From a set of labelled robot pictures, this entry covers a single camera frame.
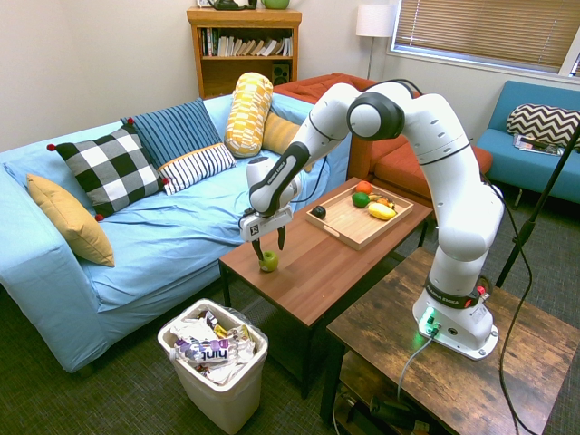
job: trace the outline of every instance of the white wall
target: white wall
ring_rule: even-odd
[[[299,78],[333,72],[366,77],[371,38],[355,35],[363,3],[385,2],[290,1],[303,13]],[[195,4],[0,0],[0,151],[198,97],[186,17]],[[387,55],[387,42],[375,40],[371,78],[407,78],[424,92],[441,93],[470,137],[485,129],[505,80],[542,82]]]

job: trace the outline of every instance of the lamp shade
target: lamp shade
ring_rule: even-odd
[[[395,26],[397,5],[359,5],[356,34],[388,38]]]

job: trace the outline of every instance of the blue sofa cover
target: blue sofa cover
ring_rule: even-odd
[[[507,81],[499,95],[488,129],[478,147],[493,154],[490,179],[522,189],[542,192],[559,160],[558,156],[519,150],[508,133],[509,114],[520,104],[535,103],[580,111],[580,92],[537,84]],[[580,203],[580,153],[572,151],[550,195]]]
[[[222,137],[231,95],[205,101]],[[274,95],[272,111],[296,123],[313,107]],[[101,222],[111,242],[114,268],[76,257],[25,188],[26,173],[69,189],[94,214],[90,200],[48,143],[97,139],[118,129],[114,122],[0,153],[0,284],[40,332],[61,366],[75,372],[132,331],[183,302],[219,277],[218,259],[243,243],[237,222],[249,207],[246,166],[168,196],[144,198]],[[321,197],[346,180],[349,135],[310,173],[300,176],[308,198]],[[262,155],[278,156],[263,150]]]

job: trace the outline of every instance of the black and white checkered pillow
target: black and white checkered pillow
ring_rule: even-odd
[[[61,155],[103,218],[163,189],[130,124],[97,140],[49,145],[48,149]]]

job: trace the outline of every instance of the rustic wooden table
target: rustic wooden table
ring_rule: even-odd
[[[418,333],[411,308],[421,294],[432,261],[431,253],[418,248],[327,326],[335,340],[326,366],[321,407],[324,421],[332,416],[345,350],[396,385],[409,357],[426,343]],[[462,435],[516,433],[501,391],[498,364],[518,302],[498,288],[488,299],[500,337],[487,358],[471,361],[432,343],[405,373],[402,391],[448,431]],[[573,326],[533,305],[522,305],[507,344],[504,373],[517,414],[535,433],[542,433],[546,426],[579,342],[580,331]]]

